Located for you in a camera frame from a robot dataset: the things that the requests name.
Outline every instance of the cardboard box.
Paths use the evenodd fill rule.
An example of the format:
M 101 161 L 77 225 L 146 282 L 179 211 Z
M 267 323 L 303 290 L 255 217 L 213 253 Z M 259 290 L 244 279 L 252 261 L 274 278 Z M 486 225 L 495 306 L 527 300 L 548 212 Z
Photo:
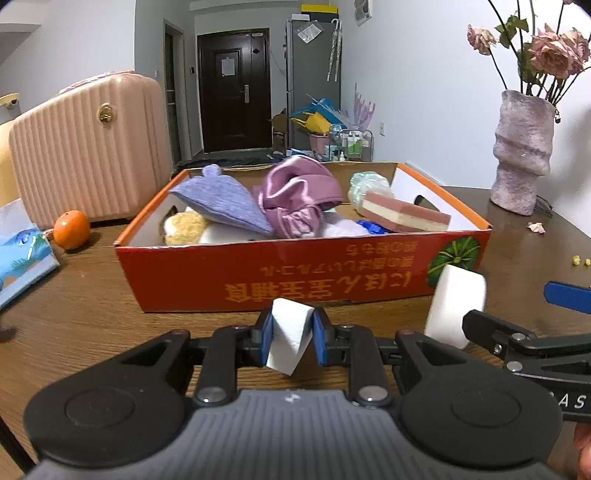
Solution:
M 432 294 L 443 265 L 474 270 L 491 226 L 439 185 L 395 163 L 327 163 L 346 196 L 353 173 L 373 170 L 392 180 L 395 197 L 426 200 L 452 216 L 442 233 L 392 233 L 360 238 L 283 239 L 232 245 L 163 246 L 160 223 L 176 205 L 169 190 L 200 170 L 184 170 L 131 222 L 115 249 L 145 312 L 261 310 L 276 297 L 310 304 L 346 304 Z M 225 168 L 247 188 L 273 166 Z M 351 205 L 339 211 L 356 217 Z

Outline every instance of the tissue box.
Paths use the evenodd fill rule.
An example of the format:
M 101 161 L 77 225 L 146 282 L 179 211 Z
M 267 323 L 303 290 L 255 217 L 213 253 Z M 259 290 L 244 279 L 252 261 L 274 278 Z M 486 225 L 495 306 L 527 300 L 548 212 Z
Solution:
M 0 207 L 0 309 L 58 266 L 22 201 Z
M 409 166 L 328 162 L 349 190 L 354 173 L 373 170 L 391 181 L 395 198 L 428 200 L 452 218 L 441 233 L 392 233 L 360 238 L 255 241 L 232 245 L 166 247 L 160 238 L 165 214 L 183 202 L 169 190 L 200 170 L 184 170 L 131 222 L 115 242 L 129 285 L 145 312 L 244 312 L 285 297 L 335 305 L 429 295 L 450 256 L 474 270 L 491 226 L 472 209 Z M 261 184 L 273 166 L 224 168 L 247 188 Z M 339 213 L 359 218 L 351 205 Z

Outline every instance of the dark brown door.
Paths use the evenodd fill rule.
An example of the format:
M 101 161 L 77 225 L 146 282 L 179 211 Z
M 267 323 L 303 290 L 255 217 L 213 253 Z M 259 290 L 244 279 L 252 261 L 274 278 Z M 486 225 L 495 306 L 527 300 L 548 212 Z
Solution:
M 198 37 L 205 152 L 272 145 L 268 37 L 268 29 Z

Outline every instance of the wooden table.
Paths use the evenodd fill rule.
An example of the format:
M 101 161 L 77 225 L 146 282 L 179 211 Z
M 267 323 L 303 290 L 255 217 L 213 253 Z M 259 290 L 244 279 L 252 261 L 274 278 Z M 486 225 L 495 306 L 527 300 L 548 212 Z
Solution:
M 591 330 L 587 316 L 543 298 L 549 280 L 591 285 L 591 268 L 571 266 L 574 254 L 591 258 L 591 239 L 559 215 L 526 218 L 506 212 L 488 201 L 487 190 L 450 191 L 493 224 L 480 268 L 488 283 L 487 312 L 541 336 Z M 544 236 L 526 228 L 538 221 L 548 232 Z M 58 252 L 61 268 L 0 312 L 0 413 L 30 452 L 22 414 L 47 384 L 174 328 L 208 336 L 218 327 L 256 320 L 256 313 L 143 313 L 112 247 L 121 230 L 122 225 L 101 226 L 91 247 Z M 377 336 L 394 336 L 401 328 L 422 331 L 430 302 L 431 297 L 419 297 L 332 307 L 328 313 L 333 323 L 358 323 Z M 471 352 L 491 358 L 478 347 Z M 318 367 L 312 348 L 291 378 L 266 369 L 243 369 L 238 375 L 239 387 L 259 388 L 346 388 L 346 380 L 343 368 Z M 0 450 L 0 478 L 18 478 L 19 470 Z

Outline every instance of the purple cloth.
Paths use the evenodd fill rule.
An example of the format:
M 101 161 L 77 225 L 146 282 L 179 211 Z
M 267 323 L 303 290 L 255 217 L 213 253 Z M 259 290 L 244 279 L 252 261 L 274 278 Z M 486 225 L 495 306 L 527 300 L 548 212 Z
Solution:
M 215 164 L 204 167 L 202 173 L 202 177 L 191 177 L 170 189 L 170 193 L 214 222 L 272 235 L 273 228 L 242 183 L 221 175 Z
M 339 182 L 320 162 L 295 155 L 253 187 L 259 207 L 275 233 L 282 238 L 301 238 L 318 233 L 324 223 L 323 210 L 343 202 Z

